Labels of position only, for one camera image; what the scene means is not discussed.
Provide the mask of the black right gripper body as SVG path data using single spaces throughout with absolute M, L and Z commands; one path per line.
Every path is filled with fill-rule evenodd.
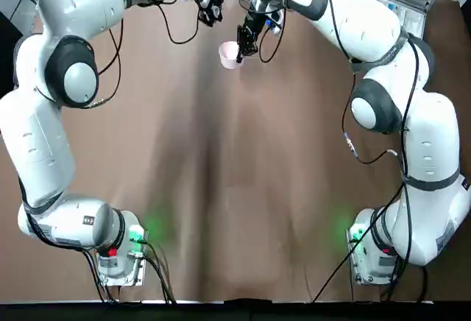
M 241 27 L 242 40 L 257 40 L 266 23 L 266 16 L 260 13 L 247 12 Z

